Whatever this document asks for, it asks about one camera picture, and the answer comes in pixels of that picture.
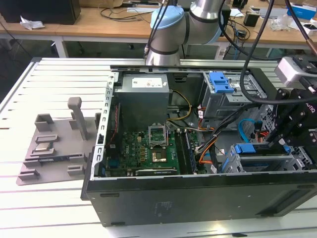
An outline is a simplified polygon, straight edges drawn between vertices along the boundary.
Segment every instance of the white table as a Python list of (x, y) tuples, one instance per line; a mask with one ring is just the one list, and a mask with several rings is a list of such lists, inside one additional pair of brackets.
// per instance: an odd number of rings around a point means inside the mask
[[(109, 64), (139, 64), (141, 59), (43, 59), (32, 62), (0, 104), (0, 238), (63, 237), (232, 237), (244, 233), (257, 238), (317, 237), (317, 198), (281, 218), (245, 219), (184, 224), (104, 228), (89, 201), (82, 201), (82, 180), (17, 186), (38, 113), (53, 119), (70, 118), (69, 97), (82, 98), (84, 116), (101, 108)], [(242, 65), (242, 61), (228, 61)], [(223, 65), (223, 61), (185, 60), (186, 65)], [(276, 63), (259, 63), (274, 85)]]

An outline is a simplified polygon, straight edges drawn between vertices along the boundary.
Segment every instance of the black computer case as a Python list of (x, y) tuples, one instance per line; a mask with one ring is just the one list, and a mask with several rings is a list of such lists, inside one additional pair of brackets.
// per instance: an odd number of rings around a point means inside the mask
[(2, 0), (0, 13), (8, 23), (31, 21), (72, 25), (80, 14), (79, 0)]

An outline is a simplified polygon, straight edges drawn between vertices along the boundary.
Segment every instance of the blue drive bay latch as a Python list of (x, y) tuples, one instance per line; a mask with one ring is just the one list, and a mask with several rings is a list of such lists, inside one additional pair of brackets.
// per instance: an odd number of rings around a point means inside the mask
[(213, 85), (216, 93), (233, 93), (234, 89), (231, 88), (229, 80), (223, 75), (222, 72), (210, 72), (209, 82)]

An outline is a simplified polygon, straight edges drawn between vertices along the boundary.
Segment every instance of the gray power supply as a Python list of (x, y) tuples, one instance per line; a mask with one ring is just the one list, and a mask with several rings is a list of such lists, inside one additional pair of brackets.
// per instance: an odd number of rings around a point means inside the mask
[(169, 87), (165, 74), (126, 74), (115, 96), (122, 105), (125, 131), (144, 131), (166, 121)]

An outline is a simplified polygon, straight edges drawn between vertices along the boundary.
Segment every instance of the blue cable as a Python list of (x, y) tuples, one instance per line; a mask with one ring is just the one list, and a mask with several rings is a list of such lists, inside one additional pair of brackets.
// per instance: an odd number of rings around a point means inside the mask
[(255, 120), (251, 119), (251, 118), (245, 118), (245, 119), (242, 119), (240, 122), (239, 122), (239, 125), (238, 125), (238, 130), (239, 130), (239, 133), (242, 137), (242, 139), (246, 142), (246, 143), (250, 143), (249, 142), (249, 139), (247, 138), (247, 136), (245, 135), (245, 133), (243, 132), (243, 128), (242, 128), (242, 122), (244, 121), (250, 121), (252, 122), (253, 124), (256, 123)]

